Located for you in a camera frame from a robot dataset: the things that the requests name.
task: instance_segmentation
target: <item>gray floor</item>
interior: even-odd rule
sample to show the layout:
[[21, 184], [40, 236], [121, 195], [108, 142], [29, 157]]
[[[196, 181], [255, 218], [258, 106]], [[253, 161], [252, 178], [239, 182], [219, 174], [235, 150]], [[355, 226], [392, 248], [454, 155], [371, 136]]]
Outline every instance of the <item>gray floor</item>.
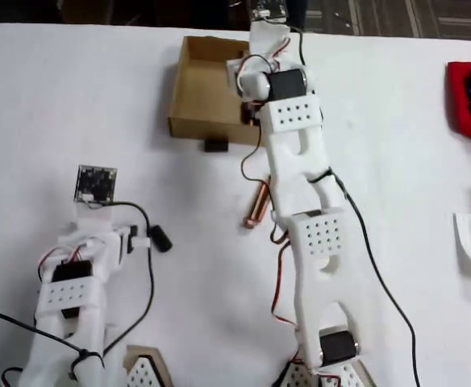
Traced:
[[306, 29], [471, 40], [471, 0], [309, 0]]

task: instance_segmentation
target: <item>cable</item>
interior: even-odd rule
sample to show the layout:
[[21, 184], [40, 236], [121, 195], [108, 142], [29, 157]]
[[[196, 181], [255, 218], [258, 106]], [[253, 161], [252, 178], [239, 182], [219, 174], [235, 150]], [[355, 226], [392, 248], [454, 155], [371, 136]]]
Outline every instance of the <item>cable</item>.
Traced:
[[274, 58], [275, 56], [278, 56], [278, 54], [284, 51], [290, 45], [290, 43], [291, 43], [291, 38], [288, 36], [282, 41], [281, 47], [279, 47], [278, 50], [272, 54], [271, 57]]
[[48, 260], [48, 258], [57, 250], [60, 250], [60, 249], [69, 249], [69, 250], [72, 250], [72, 248], [69, 248], [67, 246], [56, 246], [54, 248], [52, 248], [51, 250], [49, 250], [47, 253], [45, 253], [42, 258], [40, 258], [40, 261], [39, 261], [39, 266], [37, 268], [37, 273], [39, 275], [39, 280], [42, 281], [42, 266], [44, 265], [45, 261]]
[[[69, 347], [71, 349], [73, 349], [74, 351], [78, 352], [79, 354], [79, 357], [75, 359], [75, 361], [71, 364], [71, 369], [70, 369], [70, 375], [71, 377], [74, 378], [74, 380], [76, 380], [76, 375], [74, 375], [74, 368], [79, 364], [81, 363], [83, 360], [86, 360], [88, 359], [89, 357], [97, 357], [100, 359], [101, 361], [101, 364], [102, 366], [105, 368], [105, 364], [103, 362], [103, 358], [101, 357], [101, 355], [97, 352], [89, 352], [87, 349], [84, 349], [84, 348], [79, 348], [77, 347], [76, 345], [74, 344], [71, 344], [70, 342], [66, 341], [66, 340], [63, 340], [61, 339], [60, 337], [58, 336], [55, 336], [55, 335], [51, 335], [50, 333], [47, 333], [47, 332], [44, 332], [44, 331], [41, 331], [40, 329], [37, 329], [35, 327], [30, 327], [29, 325], [25, 324], [24, 322], [21, 322], [15, 318], [12, 318], [10, 316], [6, 316], [5, 314], [2, 314], [0, 313], [0, 319], [3, 320], [3, 321], [6, 321], [8, 323], [11, 323], [13, 325], [16, 325], [17, 327], [20, 327], [20, 328], [23, 328], [25, 329], [26, 331], [30, 331], [32, 333], [36, 333], [37, 335], [42, 335], [43, 337], [46, 337], [48, 339], [51, 339], [51, 340], [54, 340], [60, 344], [63, 344], [65, 345], [66, 347]], [[9, 371], [18, 371], [18, 372], [22, 372], [23, 370], [21, 368], [16, 368], [16, 367], [13, 367], [13, 368], [8, 368], [7, 370], [3, 371], [2, 372], [2, 375], [1, 375], [1, 382], [4, 384], [5, 381], [6, 381], [6, 387], [9, 387], [9, 384], [8, 384], [8, 381], [6, 380], [6, 374], [9, 372]]]
[[[150, 229], [149, 217], [148, 217], [148, 214], [146, 214], [146, 211], [144, 211], [144, 209], [138, 204], [135, 204], [132, 202], [101, 202], [99, 203], [98, 207], [92, 207], [89, 205], [89, 203], [86, 203], [86, 204], [92, 210], [97, 210], [103, 207], [114, 207], [114, 206], [130, 206], [130, 207], [136, 208], [144, 216], [144, 221], [146, 222], [146, 236], [149, 238], [149, 229]], [[153, 276], [151, 245], [148, 248], [148, 269], [149, 269], [149, 283], [151, 286], [151, 290], [149, 294], [148, 304], [146, 305], [146, 309], [133, 324], [131, 324], [121, 335], [119, 335], [117, 339], [112, 341], [105, 348], [105, 351], [103, 352], [103, 356], [106, 356], [106, 354], [110, 352], [113, 347], [115, 347], [122, 339], [124, 339], [131, 331], [133, 331], [140, 324], [140, 322], [146, 318], [149, 310], [151, 309], [153, 298], [155, 296], [155, 278]]]
[[[395, 300], [393, 294], [390, 292], [390, 289], [388, 289], [388, 286], [382, 279], [382, 275], [379, 272], [379, 268], [377, 267], [377, 263], [375, 262], [375, 258], [373, 257], [372, 253], [372, 248], [370, 246], [370, 241], [368, 237], [368, 232], [366, 231], [366, 225], [365, 225], [365, 220], [363, 219], [363, 216], [361, 215], [361, 212], [359, 211], [359, 208], [357, 207], [356, 202], [354, 202], [354, 199], [352, 199], [352, 196], [348, 193], [347, 189], [344, 186], [344, 183], [341, 181], [341, 179], [336, 175], [332, 169], [328, 169], [325, 173], [322, 174], [323, 177], [327, 176], [334, 176], [336, 179], [336, 184], [340, 187], [340, 189], [343, 191], [345, 197], [347, 198], [348, 202], [352, 206], [354, 212], [356, 213], [357, 219], [359, 220], [359, 224], [361, 225], [361, 231], [363, 233], [363, 238], [365, 239], [365, 245], [366, 245], [366, 251], [368, 253], [368, 257], [370, 258], [370, 262], [372, 263], [373, 271], [375, 272], [375, 275], [377, 276], [377, 279], [381, 283], [381, 286], [383, 290], [385, 291], [386, 295], [390, 299], [391, 303], [394, 304], [395, 309], [397, 312], [402, 316], [402, 319], [406, 323], [407, 327], [410, 330], [411, 333], [411, 361], [413, 364], [413, 377], [415, 378], [415, 384], [417, 387], [420, 387], [420, 380], [419, 380], [419, 371], [417, 369], [416, 365], [416, 334], [415, 334], [415, 329], [413, 328], [413, 325], [411, 325], [411, 321], [409, 318], [406, 316], [400, 305], [397, 303]], [[318, 182], [323, 179], [323, 177], [317, 177], [316, 179], [309, 181], [311, 184], [314, 184], [315, 182]]]
[[22, 371], [23, 371], [23, 369], [19, 368], [19, 367], [9, 367], [9, 368], [5, 369], [4, 371], [2, 371], [2, 374], [1, 374], [2, 387], [11, 387], [10, 382], [6, 379], [7, 373], [9, 373], [9, 372], [22, 372]]
[[275, 295], [273, 296], [273, 302], [271, 304], [271, 314], [272, 316], [280, 321], [281, 323], [288, 323], [294, 326], [295, 328], [298, 327], [298, 325], [295, 322], [292, 322], [291, 320], [287, 318], [283, 318], [281, 316], [278, 316], [275, 314], [275, 308], [277, 308], [278, 304], [278, 298], [280, 297], [281, 294], [281, 282], [282, 282], [282, 258], [284, 256], [284, 252], [286, 249], [291, 246], [291, 242], [288, 241], [284, 246], [282, 246], [281, 250], [278, 253], [278, 259], [277, 259], [277, 284], [275, 285]]
[[[269, 201], [271, 202], [271, 208], [272, 208], [272, 210], [275, 210], [275, 201], [273, 200], [273, 195], [271, 193], [271, 187], [269, 186], [268, 182], [264, 181], [262, 179], [256, 179], [254, 177], [250, 177], [244, 171], [244, 164], [246, 163], [246, 161], [250, 157], [252, 157], [253, 155], [255, 155], [257, 153], [257, 151], [261, 147], [261, 142], [262, 142], [262, 128], [261, 128], [261, 125], [259, 125], [259, 137], [257, 138], [257, 145], [255, 146], [255, 148], [249, 154], [246, 155], [245, 158], [242, 159], [241, 164], [240, 164], [241, 175], [243, 175], [245, 180], [255, 181], [257, 183], [261, 183], [261, 184], [264, 184], [266, 186], [266, 188], [268, 189], [268, 192], [269, 192]], [[287, 231], [285, 231], [284, 234], [282, 234], [281, 237], [276, 239], [275, 238], [275, 232], [277, 231], [277, 228], [278, 228], [277, 223], [274, 223], [273, 229], [271, 230], [271, 233], [269, 234], [269, 240], [271, 240], [275, 244], [283, 244], [287, 239], [288, 233], [287, 233]]]
[[306, 65], [306, 60], [303, 57], [303, 30], [301, 28], [295, 27], [295, 26], [290, 26], [289, 24], [286, 23], [276, 23], [272, 22], [271, 20], [268, 20], [267, 18], [263, 19], [266, 23], [268, 24], [273, 24], [273, 25], [284, 25], [289, 27], [291, 30], [297, 32], [300, 35], [300, 39], [298, 40], [298, 56], [300, 57], [300, 62], [302, 63], [303, 66]]
[[241, 77], [241, 74], [243, 73], [243, 69], [244, 69], [244, 66], [246, 65], [246, 63], [248, 62], [248, 60], [252, 59], [252, 58], [261, 58], [264, 62], [266, 62], [266, 64], [268, 65], [269, 67], [269, 72], [270, 73], [273, 73], [273, 66], [271, 65], [271, 63], [269, 63], [269, 60], [267, 60], [266, 58], [264, 58], [262, 55], [260, 54], [252, 54], [252, 55], [248, 55], [246, 56], [242, 61], [241, 61], [241, 64], [239, 65], [239, 68], [237, 70], [237, 74], [235, 75], [235, 83], [237, 84], [237, 89], [243, 93], [243, 86], [241, 85], [241, 80], [240, 80], [240, 77]]
[[37, 335], [42, 335], [44, 337], [47, 337], [48, 339], [57, 341], [60, 344], [64, 344], [66, 347], [69, 347], [69, 348], [73, 349], [76, 352], [82, 351], [81, 348], [77, 347], [74, 344], [69, 343], [68, 341], [65, 341], [65, 340], [61, 339], [60, 337], [57, 337], [55, 335], [51, 335], [50, 333], [41, 331], [40, 329], [30, 327], [29, 325], [25, 324], [24, 322], [21, 322], [21, 321], [15, 319], [15, 318], [10, 317], [10, 316], [6, 316], [5, 314], [0, 313], [0, 319], [4, 320], [4, 321], [7, 321], [11, 324], [14, 324], [17, 327], [21, 327], [21, 328], [23, 328], [27, 331], [36, 333]]

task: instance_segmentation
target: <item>perforated plate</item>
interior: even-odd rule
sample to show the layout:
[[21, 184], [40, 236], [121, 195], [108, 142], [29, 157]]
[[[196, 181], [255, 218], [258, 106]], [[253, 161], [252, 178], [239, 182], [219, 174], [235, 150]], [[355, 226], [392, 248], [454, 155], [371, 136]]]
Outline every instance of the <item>perforated plate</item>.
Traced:
[[319, 127], [322, 124], [319, 101], [315, 95], [268, 102], [261, 109], [260, 116], [262, 127], [275, 133]]
[[127, 387], [163, 387], [149, 357], [140, 357], [128, 374]]
[[[341, 378], [341, 387], [375, 387], [361, 362], [326, 368], [324, 374], [337, 375]], [[291, 364], [281, 387], [336, 387], [338, 380], [334, 377], [320, 377], [309, 374], [303, 365]]]
[[98, 306], [101, 302], [102, 285], [97, 278], [58, 281], [42, 285], [37, 314], [80, 306]]
[[319, 258], [338, 255], [343, 247], [341, 212], [310, 217], [301, 214], [294, 217], [291, 232], [300, 242], [300, 251], [305, 256]]

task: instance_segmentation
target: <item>black connector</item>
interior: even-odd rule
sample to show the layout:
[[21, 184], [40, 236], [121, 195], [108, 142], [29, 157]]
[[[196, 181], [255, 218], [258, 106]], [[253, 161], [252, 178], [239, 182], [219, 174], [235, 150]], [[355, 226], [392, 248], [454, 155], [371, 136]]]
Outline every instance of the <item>black connector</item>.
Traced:
[[357, 355], [356, 341], [349, 331], [320, 336], [319, 344], [322, 348], [323, 366], [349, 360]]
[[269, 101], [307, 95], [306, 77], [302, 70], [295, 69], [267, 74], [269, 82]]
[[128, 236], [128, 245], [127, 245], [127, 253], [131, 254], [133, 252], [133, 242], [131, 241], [134, 237], [139, 234], [139, 228], [134, 225], [130, 226], [130, 235]]
[[160, 226], [153, 226], [149, 229], [148, 235], [159, 252], [168, 252], [173, 244]]
[[[52, 282], [74, 280], [76, 278], [92, 276], [92, 263], [89, 260], [78, 260], [59, 264], [52, 274]], [[80, 308], [63, 309], [61, 313], [64, 318], [76, 318], [80, 315]]]
[[228, 152], [228, 141], [226, 139], [206, 139], [205, 153], [225, 153]]

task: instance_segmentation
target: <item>black wire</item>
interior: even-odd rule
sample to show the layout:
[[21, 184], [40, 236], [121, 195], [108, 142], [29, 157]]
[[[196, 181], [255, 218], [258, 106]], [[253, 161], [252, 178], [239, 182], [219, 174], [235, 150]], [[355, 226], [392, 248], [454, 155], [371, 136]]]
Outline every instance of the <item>black wire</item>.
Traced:
[[[146, 211], [139, 206], [138, 204], [132, 203], [132, 202], [101, 202], [99, 203], [99, 207], [92, 207], [89, 206], [90, 209], [96, 210], [98, 208], [102, 207], [114, 207], [114, 206], [130, 206], [133, 208], [136, 208], [143, 216], [144, 216], [144, 221], [146, 222], [146, 236], [149, 238], [149, 229], [150, 229], [150, 223], [149, 223], [149, 217], [148, 214], [146, 214]], [[106, 356], [108, 352], [112, 350], [113, 347], [115, 347], [122, 339], [126, 337], [131, 331], [137, 327], [142, 320], [146, 318], [148, 315], [149, 310], [152, 307], [153, 303], [153, 298], [155, 296], [155, 278], [153, 276], [153, 265], [152, 265], [152, 249], [151, 249], [151, 244], [150, 247], [148, 248], [148, 269], [149, 269], [149, 283], [151, 286], [150, 294], [149, 294], [149, 300], [148, 304], [146, 305], [146, 309], [142, 313], [142, 315], [133, 323], [131, 324], [117, 339], [112, 341], [106, 348], [105, 351], [103, 352], [103, 356]]]
[[23, 369], [19, 367], [9, 367], [2, 371], [1, 374], [1, 382], [5, 385], [5, 387], [11, 387], [10, 382], [6, 379], [6, 374], [9, 372], [22, 372]]
[[[255, 146], [255, 148], [249, 154], [246, 155], [245, 158], [242, 159], [241, 164], [240, 164], [241, 175], [243, 175], [245, 180], [255, 181], [255, 182], [261, 183], [261, 184], [266, 186], [266, 188], [268, 189], [268, 192], [269, 192], [269, 201], [271, 202], [271, 208], [272, 208], [272, 210], [275, 210], [275, 201], [273, 200], [273, 195], [271, 193], [271, 187], [269, 186], [269, 183], [265, 180], [262, 180], [262, 179], [256, 179], [254, 177], [250, 177], [244, 171], [244, 164], [246, 163], [246, 161], [250, 157], [252, 157], [253, 155], [255, 155], [257, 153], [257, 151], [261, 147], [261, 142], [262, 142], [262, 127], [261, 127], [261, 125], [259, 125], [259, 137], [257, 138], [257, 145]], [[285, 238], [287, 232], [284, 233], [284, 235], [282, 235], [280, 238], [276, 239], [275, 238], [275, 232], [276, 231], [277, 231], [277, 223], [274, 223], [273, 224], [273, 229], [271, 230], [271, 232], [269, 234], [269, 240], [271, 240], [275, 244], [282, 244], [282, 242], [284, 242], [284, 238]]]
[[365, 245], [366, 245], [366, 251], [368, 253], [368, 257], [370, 258], [370, 262], [372, 263], [373, 271], [375, 272], [375, 275], [377, 276], [377, 279], [381, 283], [382, 288], [384, 289], [386, 295], [390, 299], [391, 303], [394, 304], [395, 309], [397, 312], [402, 316], [402, 319], [406, 323], [407, 327], [410, 330], [411, 333], [411, 361], [413, 363], [413, 377], [415, 378], [415, 384], [417, 387], [420, 387], [420, 380], [419, 380], [419, 371], [417, 369], [416, 365], [416, 334], [415, 334], [415, 329], [413, 328], [413, 325], [411, 325], [411, 321], [409, 318], [406, 316], [400, 305], [397, 303], [397, 300], [395, 300], [393, 294], [390, 292], [390, 289], [388, 289], [388, 286], [382, 279], [381, 272], [379, 272], [379, 268], [377, 267], [377, 263], [375, 262], [375, 258], [373, 258], [373, 253], [372, 253], [372, 248], [370, 246], [370, 241], [368, 237], [368, 232], [366, 231], [366, 225], [365, 225], [365, 220], [363, 219], [363, 215], [361, 215], [361, 212], [359, 211], [359, 207], [357, 207], [356, 202], [354, 202], [354, 199], [352, 199], [352, 196], [348, 193], [347, 189], [345, 188], [344, 183], [341, 181], [341, 179], [336, 175], [332, 169], [328, 169], [325, 173], [321, 175], [321, 177], [317, 177], [316, 179], [309, 181], [311, 184], [314, 184], [315, 182], [318, 182], [322, 180], [324, 177], [327, 176], [334, 176], [336, 179], [336, 184], [341, 188], [343, 191], [345, 197], [347, 198], [348, 202], [354, 209], [354, 212], [356, 213], [357, 219], [359, 220], [359, 224], [361, 225], [361, 231], [363, 233], [363, 238], [365, 239]]
[[303, 57], [303, 30], [295, 26], [290, 26], [289, 24], [286, 24], [286, 23], [276, 23], [267, 19], [264, 19], [264, 21], [268, 24], [273, 24], [273, 25], [278, 25], [278, 24], [285, 25], [300, 35], [300, 39], [298, 40], [298, 56], [300, 56], [300, 62], [302, 63], [302, 65], [305, 66], [306, 60]]
[[[0, 319], [4, 320], [4, 321], [7, 321], [11, 324], [14, 324], [17, 327], [21, 327], [21, 328], [25, 329], [26, 331], [36, 333], [37, 335], [42, 335], [43, 337], [47, 337], [48, 339], [54, 340], [54, 341], [56, 341], [60, 344], [64, 344], [66, 347], [69, 347], [69, 348], [73, 349], [74, 351], [78, 352], [79, 357], [76, 358], [75, 361], [71, 365], [71, 375], [74, 377], [74, 380], [77, 379], [76, 375], [74, 375], [74, 368], [79, 363], [81, 363], [83, 360], [86, 360], [89, 357], [93, 357], [93, 356], [98, 357], [101, 360], [101, 363], [102, 363], [103, 367], [105, 367], [105, 364], [103, 363], [103, 359], [102, 359], [101, 355], [99, 355], [97, 352], [89, 352], [88, 350], [86, 350], [84, 348], [79, 348], [76, 345], [71, 344], [66, 340], [63, 340], [58, 336], [51, 335], [50, 333], [41, 331], [40, 329], [37, 329], [35, 327], [30, 327], [29, 325], [25, 324], [24, 322], [21, 322], [21, 321], [15, 319], [15, 318], [10, 317], [10, 316], [6, 316], [5, 314], [0, 313]], [[6, 381], [6, 373], [9, 372], [9, 371], [22, 372], [23, 370], [21, 368], [12, 367], [12, 368], [8, 368], [7, 370], [3, 371], [2, 375], [1, 375], [1, 381], [3, 383]]]
[[27, 331], [30, 331], [30, 332], [33, 332], [33, 333], [36, 333], [37, 335], [42, 335], [44, 337], [47, 337], [48, 339], [51, 339], [51, 340], [54, 340], [54, 341], [57, 341], [58, 343], [60, 344], [64, 344], [65, 346], [73, 349], [74, 351], [76, 352], [79, 352], [79, 351], [82, 351], [81, 348], [77, 347], [76, 345], [74, 344], [71, 344], [69, 343], [68, 341], [65, 341], [63, 339], [61, 339], [60, 337], [57, 337], [55, 335], [51, 335], [50, 333], [47, 333], [47, 332], [44, 332], [44, 331], [41, 331], [40, 329], [37, 329], [37, 328], [34, 328], [34, 327], [30, 327], [29, 325], [25, 324], [24, 322], [21, 322], [15, 318], [12, 318], [10, 316], [6, 316], [5, 314], [2, 314], [0, 313], [0, 319], [1, 320], [4, 320], [4, 321], [7, 321], [11, 324], [14, 324], [16, 325], [17, 327], [21, 327]]

